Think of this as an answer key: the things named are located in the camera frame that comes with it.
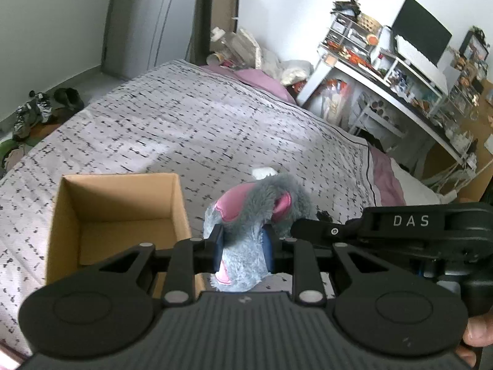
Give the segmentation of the person's right hand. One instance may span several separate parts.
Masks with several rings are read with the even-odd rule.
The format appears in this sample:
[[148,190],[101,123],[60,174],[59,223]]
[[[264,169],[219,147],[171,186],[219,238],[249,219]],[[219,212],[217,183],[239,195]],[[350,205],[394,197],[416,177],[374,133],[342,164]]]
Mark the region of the person's right hand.
[[463,342],[469,346],[459,345],[456,354],[465,361],[470,367],[474,367],[477,355],[473,352],[473,347],[488,347],[493,342],[493,316],[492,311],[485,314],[470,317],[466,330],[462,337]]

